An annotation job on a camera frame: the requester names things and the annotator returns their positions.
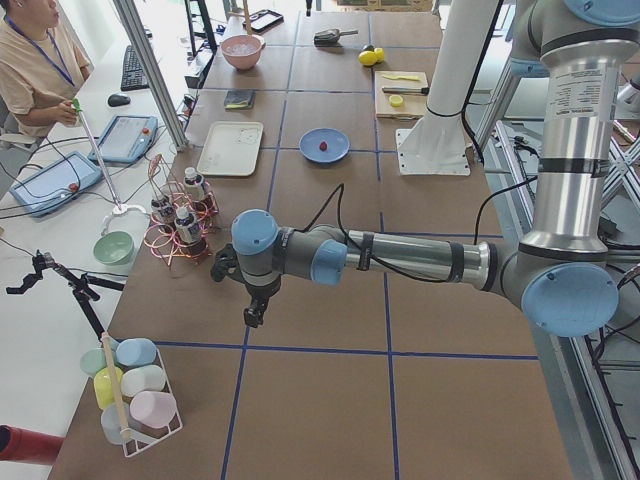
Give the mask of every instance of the lanyard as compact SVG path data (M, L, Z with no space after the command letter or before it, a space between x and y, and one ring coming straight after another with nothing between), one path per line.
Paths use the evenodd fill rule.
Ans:
M73 83L73 79L71 78L71 74L69 73L69 69L67 68L67 64L64 63L64 58L62 58L62 54L60 53L60 49L58 48L58 44L56 43L55 38L53 38L49 30L47 30L47 36L49 37L49 40L51 40L51 43L53 43L53 48L56 49L56 52L58 54L58 57L60 58L60 62L62 62L62 67L64 67L64 70L56 62L54 62L51 59L51 57L49 57L49 55L47 55L47 52L42 50L40 45L38 45L36 42L31 40L29 37L27 37L24 34L24 32L20 30L20 28L13 22L13 20L11 20L9 15L5 15L4 19L11 28L13 28L20 35L22 35L31 45L35 47L36 50L38 50L38 52L40 52L40 54L47 60L47 62L49 62L51 66L55 68L60 75L62 75L62 78L64 78L68 83L70 83L71 86L75 87L75 83Z

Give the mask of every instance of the brown table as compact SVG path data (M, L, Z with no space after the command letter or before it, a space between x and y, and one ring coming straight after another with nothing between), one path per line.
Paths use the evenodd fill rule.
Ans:
M313 33L329 27L360 34L342 48L313 47ZM344 182L348 228L469 242L489 194L482 168L400 176L395 129L412 122L374 119L373 74L356 59L373 43L387 52L376 68L431 79L437 19L314 13L264 36L251 71L216 57L187 132L196 146L175 160L177 174L195 165L213 121L264 124L254 175L212 179L220 224L263 208L302 227ZM223 111L232 87L258 90L253 110ZM316 127L349 136L344 160L304 160L298 140ZM335 221L334 209L320 219ZM481 234L500 241L491 209ZM209 241L221 248L228 230ZM228 279L213 283L212 262L168 269L141 251L110 327L160 346L184 429L125 459L103 438L88 384L51 479L571 478L529 326L503 298L374 272L346 271L337 288L285 277L265 325L249 330L248 295Z

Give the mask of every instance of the person's hand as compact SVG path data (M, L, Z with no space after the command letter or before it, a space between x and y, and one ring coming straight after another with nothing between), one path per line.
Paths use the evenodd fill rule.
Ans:
M67 127L73 127L78 121L78 114L76 113L76 109L73 108L71 100L60 102L53 108L56 122L60 122Z

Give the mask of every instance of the computer mouse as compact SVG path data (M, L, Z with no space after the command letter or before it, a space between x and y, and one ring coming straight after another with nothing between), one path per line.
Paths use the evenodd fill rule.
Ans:
M131 97L124 93L114 93L113 95L109 95L107 99L107 105L110 107L120 107L122 105L129 105L130 103Z

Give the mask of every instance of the knife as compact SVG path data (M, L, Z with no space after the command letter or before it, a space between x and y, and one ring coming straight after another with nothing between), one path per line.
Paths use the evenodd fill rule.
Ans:
M382 93L399 93L404 95L428 95L429 87L382 87Z

